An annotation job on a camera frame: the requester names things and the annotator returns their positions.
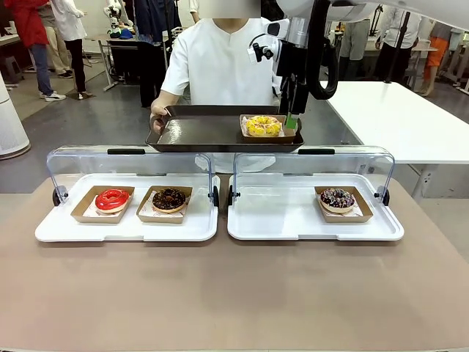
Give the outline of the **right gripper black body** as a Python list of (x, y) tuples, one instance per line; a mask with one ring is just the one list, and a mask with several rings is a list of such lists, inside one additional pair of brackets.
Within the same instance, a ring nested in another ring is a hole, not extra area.
[(283, 45), (279, 49), (276, 75), (281, 77), (282, 84), (288, 78), (302, 83), (306, 82), (307, 53), (307, 48), (300, 48), (296, 45)]

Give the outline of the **person's right hand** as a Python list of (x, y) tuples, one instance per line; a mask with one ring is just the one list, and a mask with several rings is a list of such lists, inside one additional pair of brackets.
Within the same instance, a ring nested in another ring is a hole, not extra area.
[(166, 107), (152, 105), (149, 117), (150, 127), (154, 133), (161, 134), (171, 115)]

